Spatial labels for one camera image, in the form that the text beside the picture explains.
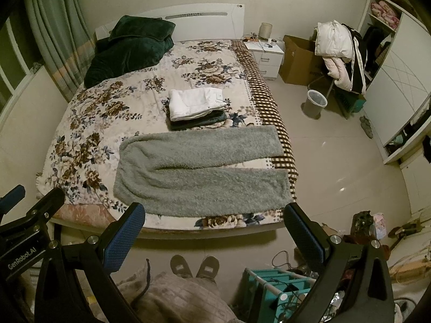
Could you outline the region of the right grey slipper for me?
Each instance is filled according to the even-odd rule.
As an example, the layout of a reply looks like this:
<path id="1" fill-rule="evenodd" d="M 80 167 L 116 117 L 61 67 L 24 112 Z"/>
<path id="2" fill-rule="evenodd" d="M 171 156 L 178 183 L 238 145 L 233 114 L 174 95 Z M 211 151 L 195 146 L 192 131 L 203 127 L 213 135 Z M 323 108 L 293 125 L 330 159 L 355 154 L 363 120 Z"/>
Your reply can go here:
<path id="1" fill-rule="evenodd" d="M 218 275 L 219 268 L 220 264 L 216 257 L 206 256 L 201 262 L 196 277 L 214 282 Z"/>

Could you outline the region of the grey slipper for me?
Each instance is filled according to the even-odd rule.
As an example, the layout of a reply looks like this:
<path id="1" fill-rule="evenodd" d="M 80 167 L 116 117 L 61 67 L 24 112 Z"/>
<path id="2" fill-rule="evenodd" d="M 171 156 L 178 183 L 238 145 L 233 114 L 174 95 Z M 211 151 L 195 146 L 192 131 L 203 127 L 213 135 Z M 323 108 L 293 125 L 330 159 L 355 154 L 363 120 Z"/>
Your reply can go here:
<path id="1" fill-rule="evenodd" d="M 214 282 L 218 275 L 219 268 L 220 264 L 216 257 L 206 256 L 201 262 L 196 277 Z"/>
<path id="2" fill-rule="evenodd" d="M 187 263 L 186 259 L 176 254 L 174 255 L 170 260 L 170 267 L 174 275 L 189 279 L 193 277 L 193 274 L 191 272 L 191 269 L 189 268 L 189 264 Z"/>

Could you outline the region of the left grey slipper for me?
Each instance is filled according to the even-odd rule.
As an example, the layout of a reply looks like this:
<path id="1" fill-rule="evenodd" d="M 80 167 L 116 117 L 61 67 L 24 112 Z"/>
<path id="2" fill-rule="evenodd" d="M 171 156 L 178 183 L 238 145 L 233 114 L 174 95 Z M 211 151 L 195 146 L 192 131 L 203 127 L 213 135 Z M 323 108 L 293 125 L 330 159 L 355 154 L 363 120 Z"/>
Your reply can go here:
<path id="1" fill-rule="evenodd" d="M 174 275 L 189 279 L 193 277 L 193 274 L 191 272 L 191 269 L 189 268 L 189 264 L 187 263 L 186 259 L 176 254 L 174 255 L 170 260 L 170 267 Z"/>

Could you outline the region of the white puffy jacket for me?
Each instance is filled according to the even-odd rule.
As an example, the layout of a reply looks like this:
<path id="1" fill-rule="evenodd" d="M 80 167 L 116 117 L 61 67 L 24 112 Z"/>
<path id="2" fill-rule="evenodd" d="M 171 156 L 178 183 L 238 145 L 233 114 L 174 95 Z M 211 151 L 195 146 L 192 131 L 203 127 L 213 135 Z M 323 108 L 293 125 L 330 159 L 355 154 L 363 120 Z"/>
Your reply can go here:
<path id="1" fill-rule="evenodd" d="M 315 55 L 351 60 L 354 55 L 351 32 L 336 20 L 317 23 Z"/>

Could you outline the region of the white nightstand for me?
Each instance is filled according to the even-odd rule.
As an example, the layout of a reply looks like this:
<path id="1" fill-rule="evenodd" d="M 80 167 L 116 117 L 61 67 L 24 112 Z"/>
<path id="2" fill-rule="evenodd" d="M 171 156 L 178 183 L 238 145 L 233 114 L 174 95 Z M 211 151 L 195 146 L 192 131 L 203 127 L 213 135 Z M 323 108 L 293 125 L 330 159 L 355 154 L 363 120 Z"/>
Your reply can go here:
<path id="1" fill-rule="evenodd" d="M 276 80 L 284 58 L 284 51 L 278 44 L 256 37 L 244 37 L 242 41 L 257 63 L 261 75 L 265 79 Z"/>

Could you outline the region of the window frame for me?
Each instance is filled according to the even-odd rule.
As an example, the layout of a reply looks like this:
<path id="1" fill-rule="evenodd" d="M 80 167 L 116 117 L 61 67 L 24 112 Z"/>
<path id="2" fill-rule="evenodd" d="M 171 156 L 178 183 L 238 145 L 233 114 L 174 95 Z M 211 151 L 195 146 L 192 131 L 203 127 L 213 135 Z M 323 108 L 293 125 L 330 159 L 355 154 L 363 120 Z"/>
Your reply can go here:
<path id="1" fill-rule="evenodd" d="M 11 14 L 1 27 L 1 124 L 42 66 L 26 14 Z"/>

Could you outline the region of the pink folded bedding on shelf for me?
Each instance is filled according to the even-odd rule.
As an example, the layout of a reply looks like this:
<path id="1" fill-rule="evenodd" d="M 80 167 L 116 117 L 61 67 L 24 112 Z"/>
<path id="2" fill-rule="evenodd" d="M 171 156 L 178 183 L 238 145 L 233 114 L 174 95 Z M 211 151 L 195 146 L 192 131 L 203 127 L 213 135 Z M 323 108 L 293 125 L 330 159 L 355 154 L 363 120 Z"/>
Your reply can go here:
<path id="1" fill-rule="evenodd" d="M 390 28 L 396 30 L 399 26 L 400 20 L 396 11 L 385 1 L 371 2 L 370 9 L 372 15 L 377 17 L 380 21 L 387 24 Z"/>

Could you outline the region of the grey fluffy pants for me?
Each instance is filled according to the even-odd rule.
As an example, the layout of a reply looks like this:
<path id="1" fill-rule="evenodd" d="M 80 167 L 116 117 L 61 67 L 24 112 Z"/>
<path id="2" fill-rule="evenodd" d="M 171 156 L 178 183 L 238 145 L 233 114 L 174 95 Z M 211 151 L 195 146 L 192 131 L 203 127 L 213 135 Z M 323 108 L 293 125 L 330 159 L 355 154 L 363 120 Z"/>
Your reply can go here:
<path id="1" fill-rule="evenodd" d="M 293 201 L 288 172 L 244 165 L 282 154 L 272 125 L 134 136 L 120 145 L 113 195 L 169 217 L 282 209 Z"/>

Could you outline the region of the pink garment on chair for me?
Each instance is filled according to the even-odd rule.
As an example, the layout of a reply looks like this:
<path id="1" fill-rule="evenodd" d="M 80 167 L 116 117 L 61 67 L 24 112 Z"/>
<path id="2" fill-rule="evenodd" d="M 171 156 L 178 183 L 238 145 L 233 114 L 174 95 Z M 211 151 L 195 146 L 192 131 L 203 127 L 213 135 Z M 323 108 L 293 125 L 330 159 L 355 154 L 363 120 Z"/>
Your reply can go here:
<path id="1" fill-rule="evenodd" d="M 334 84 L 347 91 L 352 91 L 353 85 L 349 79 L 344 61 L 341 58 L 323 57 L 324 64 L 328 70 L 328 75 L 334 79 Z"/>

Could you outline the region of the brown cardboard box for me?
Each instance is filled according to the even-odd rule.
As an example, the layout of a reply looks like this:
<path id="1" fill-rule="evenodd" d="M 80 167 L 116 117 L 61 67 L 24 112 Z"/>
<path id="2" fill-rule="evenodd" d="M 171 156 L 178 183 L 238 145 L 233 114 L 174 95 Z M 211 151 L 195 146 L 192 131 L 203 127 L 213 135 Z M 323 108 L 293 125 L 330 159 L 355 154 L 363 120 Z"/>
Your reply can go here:
<path id="1" fill-rule="evenodd" d="M 279 74 L 283 82 L 293 85 L 308 85 L 322 75 L 324 64 L 320 56 L 315 55 L 315 42 L 285 35 L 284 60 Z"/>

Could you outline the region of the white folded pants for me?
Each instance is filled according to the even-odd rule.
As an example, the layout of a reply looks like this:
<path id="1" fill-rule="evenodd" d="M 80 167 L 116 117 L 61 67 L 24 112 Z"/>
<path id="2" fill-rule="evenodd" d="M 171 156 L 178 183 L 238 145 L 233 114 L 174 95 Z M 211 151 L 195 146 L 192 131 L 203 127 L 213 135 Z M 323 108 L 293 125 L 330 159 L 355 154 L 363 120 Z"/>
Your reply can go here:
<path id="1" fill-rule="evenodd" d="M 222 89 L 215 87 L 169 91 L 169 119 L 173 122 L 197 119 L 226 107 Z"/>

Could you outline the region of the white bed headboard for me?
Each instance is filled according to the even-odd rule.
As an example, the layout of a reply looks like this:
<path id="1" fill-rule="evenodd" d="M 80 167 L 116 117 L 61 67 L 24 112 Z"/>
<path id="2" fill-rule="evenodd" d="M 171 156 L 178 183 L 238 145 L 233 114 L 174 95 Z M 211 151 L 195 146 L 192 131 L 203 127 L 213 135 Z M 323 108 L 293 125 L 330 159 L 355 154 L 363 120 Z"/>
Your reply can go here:
<path id="1" fill-rule="evenodd" d="M 241 39 L 244 34 L 244 4 L 182 4 L 152 9 L 138 15 L 174 23 L 174 42 Z"/>

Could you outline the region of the dark green pillow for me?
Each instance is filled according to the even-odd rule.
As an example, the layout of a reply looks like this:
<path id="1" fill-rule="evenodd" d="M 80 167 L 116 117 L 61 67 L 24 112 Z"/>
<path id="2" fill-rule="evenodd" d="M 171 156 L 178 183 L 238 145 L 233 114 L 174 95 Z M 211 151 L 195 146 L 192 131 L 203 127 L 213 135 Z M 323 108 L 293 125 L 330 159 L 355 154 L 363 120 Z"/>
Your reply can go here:
<path id="1" fill-rule="evenodd" d="M 148 38 L 164 44 L 166 49 L 173 47 L 172 34 L 175 24 L 162 18 L 124 15 L 111 31 L 109 40 L 124 38 Z"/>

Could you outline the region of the beige table lamp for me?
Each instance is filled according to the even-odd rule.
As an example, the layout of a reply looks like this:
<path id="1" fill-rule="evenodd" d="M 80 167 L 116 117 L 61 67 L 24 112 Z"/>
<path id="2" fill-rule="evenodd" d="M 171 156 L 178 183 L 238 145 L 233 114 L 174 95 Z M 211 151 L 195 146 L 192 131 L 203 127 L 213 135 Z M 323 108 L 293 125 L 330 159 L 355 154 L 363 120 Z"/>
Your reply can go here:
<path id="1" fill-rule="evenodd" d="M 260 39 L 269 39 L 271 37 L 273 25 L 271 23 L 261 23 L 258 36 Z"/>

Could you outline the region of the white wardrobe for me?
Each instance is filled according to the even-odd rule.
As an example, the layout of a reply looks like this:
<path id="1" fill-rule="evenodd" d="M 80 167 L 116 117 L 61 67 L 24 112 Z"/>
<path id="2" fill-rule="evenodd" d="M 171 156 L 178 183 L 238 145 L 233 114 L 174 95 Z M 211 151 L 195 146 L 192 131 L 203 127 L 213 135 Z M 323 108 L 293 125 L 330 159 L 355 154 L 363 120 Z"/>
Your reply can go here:
<path id="1" fill-rule="evenodd" d="M 399 18 L 397 28 L 372 13 L 379 2 Z M 367 0 L 359 31 L 379 27 L 390 38 L 369 76 L 364 113 L 371 121 L 383 163 L 402 159 L 430 134 L 430 33 L 425 25 L 390 0 Z"/>

